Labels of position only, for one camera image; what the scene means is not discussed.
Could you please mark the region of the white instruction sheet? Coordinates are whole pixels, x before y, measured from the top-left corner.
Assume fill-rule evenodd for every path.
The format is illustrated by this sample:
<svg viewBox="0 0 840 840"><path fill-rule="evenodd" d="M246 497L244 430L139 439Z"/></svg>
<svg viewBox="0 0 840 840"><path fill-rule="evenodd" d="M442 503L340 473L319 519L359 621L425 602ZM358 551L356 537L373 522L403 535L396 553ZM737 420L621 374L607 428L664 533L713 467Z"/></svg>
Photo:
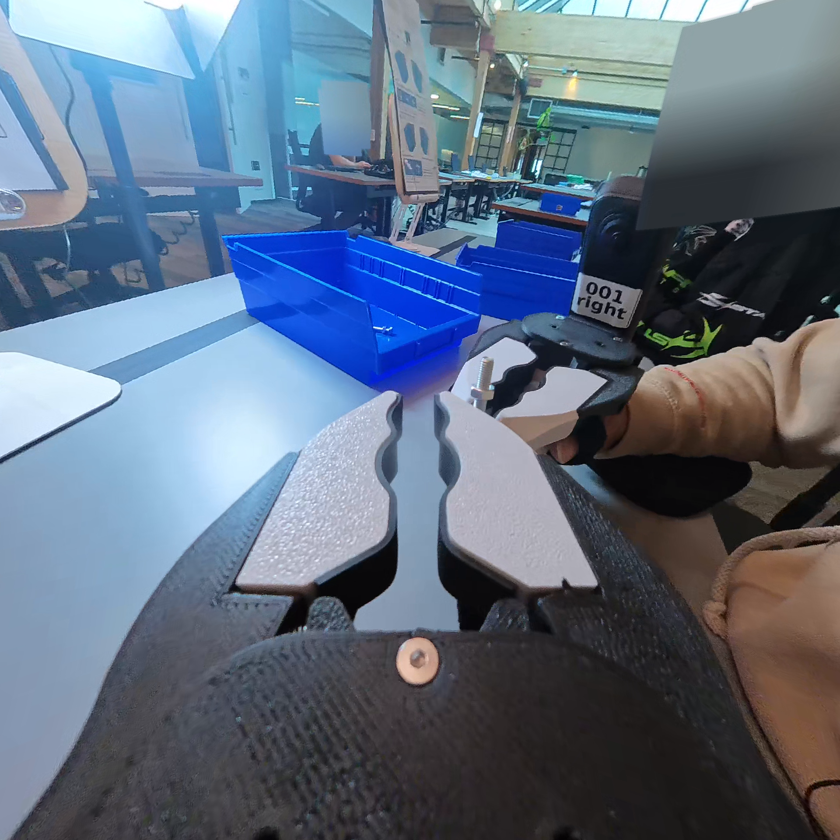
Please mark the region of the white instruction sheet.
<svg viewBox="0 0 840 840"><path fill-rule="evenodd" d="M5 70L1 70L1 187L15 193L69 188L18 85Z"/></svg>

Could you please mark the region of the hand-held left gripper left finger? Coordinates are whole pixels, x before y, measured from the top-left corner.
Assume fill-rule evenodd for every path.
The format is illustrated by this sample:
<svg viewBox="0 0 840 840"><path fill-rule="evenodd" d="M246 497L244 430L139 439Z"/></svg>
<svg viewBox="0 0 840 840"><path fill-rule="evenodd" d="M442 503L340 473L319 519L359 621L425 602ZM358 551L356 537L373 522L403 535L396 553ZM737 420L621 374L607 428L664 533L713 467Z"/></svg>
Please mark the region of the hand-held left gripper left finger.
<svg viewBox="0 0 840 840"><path fill-rule="evenodd" d="M403 397L386 391L298 454L238 573L238 590L341 601L351 616L393 582Z"/></svg>

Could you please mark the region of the cardboard sign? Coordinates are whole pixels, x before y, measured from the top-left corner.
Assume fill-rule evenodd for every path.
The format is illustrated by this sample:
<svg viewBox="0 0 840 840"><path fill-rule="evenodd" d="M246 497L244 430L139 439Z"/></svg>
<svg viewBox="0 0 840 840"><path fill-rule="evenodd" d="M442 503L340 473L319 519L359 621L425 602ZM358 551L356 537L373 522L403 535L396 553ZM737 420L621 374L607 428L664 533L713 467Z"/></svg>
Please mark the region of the cardboard sign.
<svg viewBox="0 0 840 840"><path fill-rule="evenodd" d="M392 71L388 119L397 193L404 203L431 203L440 192L438 149L419 6L379 1L374 7Z"/></svg>

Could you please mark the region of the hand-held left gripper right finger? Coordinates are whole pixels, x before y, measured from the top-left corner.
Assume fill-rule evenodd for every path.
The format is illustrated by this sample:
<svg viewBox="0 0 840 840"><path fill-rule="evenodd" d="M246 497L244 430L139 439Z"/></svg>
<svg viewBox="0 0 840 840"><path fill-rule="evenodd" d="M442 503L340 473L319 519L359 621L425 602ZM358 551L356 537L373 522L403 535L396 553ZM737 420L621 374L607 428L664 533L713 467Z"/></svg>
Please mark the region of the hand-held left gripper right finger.
<svg viewBox="0 0 840 840"><path fill-rule="evenodd" d="M452 392L434 399L439 504L437 569L460 621L483 621L499 600L530 606L600 583L540 457L496 418Z"/></svg>

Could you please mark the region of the person's beige hoodie torso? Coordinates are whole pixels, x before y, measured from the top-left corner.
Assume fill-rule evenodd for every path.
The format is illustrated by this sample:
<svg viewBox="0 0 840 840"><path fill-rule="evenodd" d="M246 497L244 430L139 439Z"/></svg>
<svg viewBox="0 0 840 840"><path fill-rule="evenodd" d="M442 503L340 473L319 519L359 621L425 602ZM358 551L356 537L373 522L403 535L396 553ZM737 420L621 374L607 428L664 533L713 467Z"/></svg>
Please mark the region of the person's beige hoodie torso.
<svg viewBox="0 0 840 840"><path fill-rule="evenodd" d="M839 838L839 528L736 549L702 610L752 734L812 829Z"/></svg>

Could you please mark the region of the person's right hand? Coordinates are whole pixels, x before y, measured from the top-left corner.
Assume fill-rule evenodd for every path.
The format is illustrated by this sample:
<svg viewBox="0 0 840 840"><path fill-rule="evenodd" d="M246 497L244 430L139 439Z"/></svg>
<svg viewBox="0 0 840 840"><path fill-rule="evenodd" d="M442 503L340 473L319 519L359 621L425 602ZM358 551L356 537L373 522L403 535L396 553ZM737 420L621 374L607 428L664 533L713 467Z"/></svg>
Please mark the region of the person's right hand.
<svg viewBox="0 0 840 840"><path fill-rule="evenodd" d="M548 455L567 466L623 457L624 453L619 449L629 425L630 402L630 399L626 400L615 413L579 419L569 436L549 445Z"/></svg>

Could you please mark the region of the silver bolt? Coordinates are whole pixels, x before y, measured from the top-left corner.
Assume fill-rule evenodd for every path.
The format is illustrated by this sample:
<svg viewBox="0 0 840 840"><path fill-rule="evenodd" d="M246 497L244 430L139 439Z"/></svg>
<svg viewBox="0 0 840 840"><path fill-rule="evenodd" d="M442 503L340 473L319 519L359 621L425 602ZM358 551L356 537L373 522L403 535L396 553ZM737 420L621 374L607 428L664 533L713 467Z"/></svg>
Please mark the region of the silver bolt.
<svg viewBox="0 0 840 840"><path fill-rule="evenodd" d="M492 381L494 363L493 358L483 356L479 361L476 380L469 388L469 403L483 413L487 412L495 395L495 386Z"/></svg>

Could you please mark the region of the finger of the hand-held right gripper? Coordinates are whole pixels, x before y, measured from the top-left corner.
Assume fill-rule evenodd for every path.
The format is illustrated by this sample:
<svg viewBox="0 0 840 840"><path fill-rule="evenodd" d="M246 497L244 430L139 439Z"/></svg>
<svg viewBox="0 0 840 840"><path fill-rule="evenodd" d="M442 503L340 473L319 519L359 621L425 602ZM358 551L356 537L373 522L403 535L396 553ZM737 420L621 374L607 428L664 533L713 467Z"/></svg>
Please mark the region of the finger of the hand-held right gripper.
<svg viewBox="0 0 840 840"><path fill-rule="evenodd" d="M490 384L493 396L485 411L498 414L504 408L515 405L532 382L537 370L537 355L525 343L511 338L502 338L472 359L467 360L454 383L454 395L466 403L472 400L472 390L478 384L480 363L484 358L492 359Z"/></svg>
<svg viewBox="0 0 840 840"><path fill-rule="evenodd" d="M541 386L500 410L496 420L538 455L573 440L576 449L569 460L588 460L606 442L606 419L618 415L627 402L627 374L553 367Z"/></svg>

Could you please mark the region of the person's right forearm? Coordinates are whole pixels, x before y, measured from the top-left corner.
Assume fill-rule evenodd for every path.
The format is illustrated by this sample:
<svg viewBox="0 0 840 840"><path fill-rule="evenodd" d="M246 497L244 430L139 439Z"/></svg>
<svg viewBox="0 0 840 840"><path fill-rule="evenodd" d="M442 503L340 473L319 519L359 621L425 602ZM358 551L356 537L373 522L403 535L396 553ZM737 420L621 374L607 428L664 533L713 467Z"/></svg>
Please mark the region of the person's right forearm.
<svg viewBox="0 0 840 840"><path fill-rule="evenodd" d="M782 342L760 338L709 359L644 373L600 458L715 456L768 467L836 466L839 322Z"/></svg>

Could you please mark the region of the wooden desk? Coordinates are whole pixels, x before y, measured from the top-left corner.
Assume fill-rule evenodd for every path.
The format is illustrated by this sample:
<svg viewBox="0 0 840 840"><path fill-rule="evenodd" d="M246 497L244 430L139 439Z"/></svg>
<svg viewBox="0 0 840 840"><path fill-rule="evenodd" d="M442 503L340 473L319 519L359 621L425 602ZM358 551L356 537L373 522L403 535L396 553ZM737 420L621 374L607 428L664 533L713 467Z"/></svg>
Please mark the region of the wooden desk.
<svg viewBox="0 0 840 840"><path fill-rule="evenodd" d="M241 175L198 167L190 171L137 171L134 186L123 186L107 170L90 170L88 199L77 222L92 223L100 217L118 217L129 227L140 253L140 262L150 292L165 288L161 256L152 239L151 215L195 213L211 277L224 273L224 255L215 215L241 207L238 190L261 187L258 175Z"/></svg>
<svg viewBox="0 0 840 840"><path fill-rule="evenodd" d="M391 236L397 198L393 174L384 177L368 170L296 164L287 164L286 170L297 177L298 210L320 219L313 230L359 225L376 236Z"/></svg>

